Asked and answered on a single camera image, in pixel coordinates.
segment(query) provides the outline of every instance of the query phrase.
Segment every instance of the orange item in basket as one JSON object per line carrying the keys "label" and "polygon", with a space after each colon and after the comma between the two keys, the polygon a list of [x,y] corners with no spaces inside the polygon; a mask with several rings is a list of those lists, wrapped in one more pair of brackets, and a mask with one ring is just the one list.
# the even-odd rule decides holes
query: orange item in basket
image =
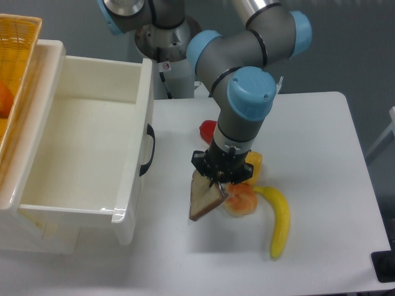
{"label": "orange item in basket", "polygon": [[14,95],[8,86],[0,80],[0,117],[8,117],[13,103]]}

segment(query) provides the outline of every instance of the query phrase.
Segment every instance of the bread slice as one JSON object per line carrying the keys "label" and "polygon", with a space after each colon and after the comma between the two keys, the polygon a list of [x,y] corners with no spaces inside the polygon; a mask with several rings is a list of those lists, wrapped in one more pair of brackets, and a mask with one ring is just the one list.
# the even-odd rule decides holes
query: bread slice
{"label": "bread slice", "polygon": [[227,194],[223,194],[218,184],[209,187],[210,180],[203,177],[198,171],[194,171],[191,183],[191,206],[189,208],[189,218],[197,221],[200,217],[209,213],[227,199]]}

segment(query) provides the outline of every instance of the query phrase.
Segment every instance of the red object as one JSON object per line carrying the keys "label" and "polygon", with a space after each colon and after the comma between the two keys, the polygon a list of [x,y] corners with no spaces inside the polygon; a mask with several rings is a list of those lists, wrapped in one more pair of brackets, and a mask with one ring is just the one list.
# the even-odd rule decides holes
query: red object
{"label": "red object", "polygon": [[199,127],[200,136],[206,143],[208,143],[208,145],[211,143],[212,137],[214,136],[216,125],[217,122],[215,120],[204,120],[202,125]]}

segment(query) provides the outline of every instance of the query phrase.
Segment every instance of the light blue joint cap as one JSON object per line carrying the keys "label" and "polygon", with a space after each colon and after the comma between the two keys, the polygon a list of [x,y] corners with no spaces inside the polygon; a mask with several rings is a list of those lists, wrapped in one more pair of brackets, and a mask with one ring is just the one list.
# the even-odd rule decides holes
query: light blue joint cap
{"label": "light blue joint cap", "polygon": [[215,38],[222,37],[220,33],[213,30],[202,31],[197,34],[191,42],[189,42],[188,48],[186,49],[186,58],[189,60],[194,72],[196,73],[196,65],[200,55],[206,46]]}
{"label": "light blue joint cap", "polygon": [[104,7],[103,0],[96,0],[99,4],[100,10],[110,28],[110,31],[113,35],[120,35],[123,34],[123,32],[118,28],[118,26],[114,23],[112,20],[111,16],[109,15],[109,12],[107,9]]}
{"label": "light blue joint cap", "polygon": [[228,101],[232,109],[248,121],[264,120],[276,96],[273,77],[257,67],[235,71],[228,83]]}
{"label": "light blue joint cap", "polygon": [[295,47],[291,57],[304,52],[311,45],[313,31],[309,19],[300,11],[291,11],[296,26]]}

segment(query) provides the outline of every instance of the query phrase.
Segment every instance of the gray floor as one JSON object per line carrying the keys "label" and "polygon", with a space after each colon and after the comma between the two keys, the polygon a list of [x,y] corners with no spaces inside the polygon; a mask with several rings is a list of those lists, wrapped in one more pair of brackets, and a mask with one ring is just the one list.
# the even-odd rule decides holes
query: gray floor
{"label": "gray floor", "polygon": [[[308,16],[314,40],[308,52],[266,70],[276,80],[285,77],[285,93],[339,91],[346,95],[365,152],[389,125],[388,111],[395,106],[395,1],[282,3]],[[244,29],[229,0],[187,0],[186,10],[203,29],[217,30],[224,36]],[[0,12],[43,18],[41,38],[63,41],[70,55],[140,60],[131,42],[133,35],[112,36],[95,0],[0,0]],[[393,143],[369,166],[385,220],[395,217],[394,168]]]}

